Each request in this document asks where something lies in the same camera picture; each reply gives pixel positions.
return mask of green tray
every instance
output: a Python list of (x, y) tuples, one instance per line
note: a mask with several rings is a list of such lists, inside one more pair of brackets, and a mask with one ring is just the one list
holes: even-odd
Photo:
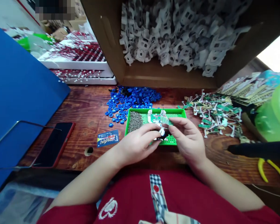
[[(128, 127), (130, 125), (130, 113), (131, 111), (135, 111), (138, 112), (142, 115), (142, 120), (143, 120), (143, 124), (147, 124), (148, 120), (147, 120), (147, 113), (148, 111), (151, 109), (137, 109), (137, 108), (130, 108), (128, 110), (128, 119), (127, 119), (127, 126), (125, 128), (125, 136), (128, 134)], [(153, 114), (160, 114), (162, 109), (152, 109), (152, 113)], [(184, 109), (164, 109), (166, 111), (166, 116), (167, 117), (183, 117), (183, 118), (187, 118), (186, 116), (186, 112)], [(172, 136), (169, 135), (167, 137), (168, 141), (162, 141), (160, 143), (160, 145), (176, 145), (176, 139)]]

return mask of smartphone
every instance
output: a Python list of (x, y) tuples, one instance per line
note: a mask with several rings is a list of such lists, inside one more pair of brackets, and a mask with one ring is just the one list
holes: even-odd
[(76, 124), (73, 122), (57, 123), (32, 167), (53, 168), (57, 166), (59, 158), (66, 146), (66, 142), (75, 125)]

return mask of red clothing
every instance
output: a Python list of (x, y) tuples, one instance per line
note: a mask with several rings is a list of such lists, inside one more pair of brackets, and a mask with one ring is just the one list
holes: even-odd
[(280, 223), (280, 217), (266, 206), (257, 211), (240, 212), (190, 173), (138, 170), (111, 186), (98, 210), (95, 204), (53, 207), (37, 224), (139, 223), (140, 220), (156, 223), (150, 174), (160, 176), (170, 212), (189, 216), (202, 224)]

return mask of wooden desk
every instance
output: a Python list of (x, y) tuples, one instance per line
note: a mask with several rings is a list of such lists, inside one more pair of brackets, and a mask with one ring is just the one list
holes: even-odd
[[(71, 93), (63, 102), (58, 111), (49, 121), (49, 126), (54, 126), (57, 122), (76, 122), (75, 129), (71, 134), (66, 148), (57, 165), (57, 169), (63, 170), (84, 170), (97, 158), (104, 154), (113, 145), (97, 148), (97, 135), (110, 130), (119, 130), (120, 140), (124, 137), (125, 124), (115, 123), (110, 128), (111, 118), (105, 115), (108, 110), (106, 103), (110, 99), (108, 89), (111, 86), (71, 86)], [(182, 105), (184, 96), (194, 96), (200, 94), (201, 90), (189, 89), (165, 89), (159, 88), (162, 99), (153, 105), (154, 108), (176, 108)], [(187, 117), (196, 125), (200, 119), (193, 115), (193, 110), (186, 110)], [(255, 137), (243, 126), (244, 135), (250, 140)], [(34, 144), (27, 151), (27, 154), (21, 160), (20, 165), (28, 166), (38, 155), (44, 143), (48, 139), (51, 130), (45, 129), (37, 138)], [(225, 135), (208, 135), (205, 139), (207, 157), (218, 167), (238, 179), (244, 184), (280, 186), (280, 176), (268, 164), (265, 164), (264, 171), (269, 183), (266, 184), (260, 177), (257, 169), (257, 158), (247, 158), (236, 156), (225, 149), (229, 145), (239, 144), (237, 138), (227, 137)], [(94, 152), (91, 156), (85, 156), (86, 148), (92, 146)], [(157, 149), (148, 158), (140, 163), (132, 165), (133, 167), (151, 168), (151, 169), (185, 169), (185, 161), (177, 152), (162, 152)]]

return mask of card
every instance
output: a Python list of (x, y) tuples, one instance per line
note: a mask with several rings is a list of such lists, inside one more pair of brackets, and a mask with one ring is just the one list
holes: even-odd
[(97, 136), (97, 147), (103, 147), (119, 142), (118, 130), (105, 132)]

